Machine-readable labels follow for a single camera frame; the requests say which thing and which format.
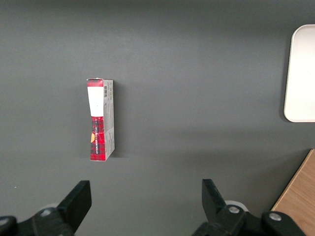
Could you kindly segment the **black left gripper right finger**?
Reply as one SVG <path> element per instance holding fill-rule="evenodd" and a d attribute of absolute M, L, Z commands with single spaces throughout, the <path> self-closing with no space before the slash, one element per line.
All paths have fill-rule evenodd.
<path fill-rule="evenodd" d="M 256 217 L 236 204 L 227 204 L 211 179 L 202 180 L 202 206 L 207 222 L 194 236 L 304 236 L 285 213 L 264 212 Z"/>

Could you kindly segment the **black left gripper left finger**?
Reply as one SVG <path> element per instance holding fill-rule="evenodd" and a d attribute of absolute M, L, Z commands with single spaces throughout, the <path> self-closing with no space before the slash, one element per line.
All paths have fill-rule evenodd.
<path fill-rule="evenodd" d="M 73 236 L 92 205 L 90 181 L 82 180 L 56 207 L 45 207 L 23 222 L 0 218 L 2 236 Z"/>

